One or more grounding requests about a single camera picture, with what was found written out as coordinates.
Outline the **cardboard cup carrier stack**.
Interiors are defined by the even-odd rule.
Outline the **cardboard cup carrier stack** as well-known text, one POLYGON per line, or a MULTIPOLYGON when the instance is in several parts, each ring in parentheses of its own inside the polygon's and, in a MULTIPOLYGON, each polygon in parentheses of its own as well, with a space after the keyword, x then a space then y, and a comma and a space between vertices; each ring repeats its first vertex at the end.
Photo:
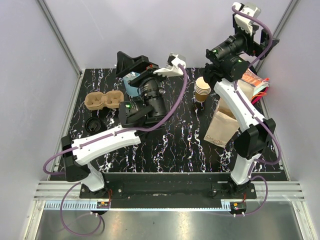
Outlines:
POLYGON ((84 105, 90 111, 103 108, 118 109, 123 101, 124 94, 120 90, 111 90, 106 93, 97 91, 86 95, 84 105))

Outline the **brown paper takeout bag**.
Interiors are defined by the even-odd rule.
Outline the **brown paper takeout bag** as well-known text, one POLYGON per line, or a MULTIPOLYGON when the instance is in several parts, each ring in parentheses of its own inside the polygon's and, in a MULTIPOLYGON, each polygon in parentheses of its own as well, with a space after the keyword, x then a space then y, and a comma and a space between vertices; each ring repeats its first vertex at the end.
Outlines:
POLYGON ((218 81, 213 90, 220 96, 204 140, 224 148, 237 130, 245 131, 258 122, 253 116, 258 112, 250 102, 252 87, 241 81, 218 81))

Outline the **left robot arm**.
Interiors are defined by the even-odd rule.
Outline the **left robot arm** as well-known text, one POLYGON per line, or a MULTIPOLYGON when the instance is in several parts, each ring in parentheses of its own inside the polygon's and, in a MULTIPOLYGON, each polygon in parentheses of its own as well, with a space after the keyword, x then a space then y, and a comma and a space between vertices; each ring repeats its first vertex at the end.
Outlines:
POLYGON ((140 144, 144 133, 157 130, 170 116, 158 82, 166 78, 172 66, 159 68, 145 55, 131 57, 118 51, 116 56, 116 77, 122 79, 130 73, 138 74, 129 85, 138 88, 140 100, 120 102, 120 124, 116 127, 88 137, 71 139, 66 135, 61 138, 66 181, 85 185, 97 198, 108 193, 108 186, 102 173, 91 162, 103 154, 140 144))

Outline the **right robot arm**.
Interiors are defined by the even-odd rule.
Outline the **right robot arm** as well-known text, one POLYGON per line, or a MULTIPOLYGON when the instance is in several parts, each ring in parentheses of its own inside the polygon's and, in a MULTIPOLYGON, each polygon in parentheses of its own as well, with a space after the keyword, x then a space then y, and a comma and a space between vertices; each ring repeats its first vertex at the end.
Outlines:
POLYGON ((240 54, 263 59, 279 42, 264 27, 260 43, 256 43, 254 34, 261 25, 253 11, 244 9, 242 12, 235 12, 234 35, 215 48, 207 49, 205 55, 211 63, 205 65, 204 81, 225 101, 241 131, 234 141, 237 153, 235 166, 224 185, 225 192, 235 199, 248 188, 253 167, 272 141, 276 128, 275 121, 260 114, 238 86, 238 80, 251 67, 240 54))

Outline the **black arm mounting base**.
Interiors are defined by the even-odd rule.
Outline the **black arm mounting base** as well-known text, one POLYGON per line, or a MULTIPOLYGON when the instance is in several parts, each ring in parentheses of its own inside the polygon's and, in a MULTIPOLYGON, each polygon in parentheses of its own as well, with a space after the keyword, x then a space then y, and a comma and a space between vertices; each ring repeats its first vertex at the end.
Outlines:
POLYGON ((113 199, 130 195, 185 195, 214 199, 253 200, 257 197, 253 183, 236 185, 229 173, 104 173, 102 190, 91 191, 81 186, 81 199, 102 199, 112 193, 113 199))

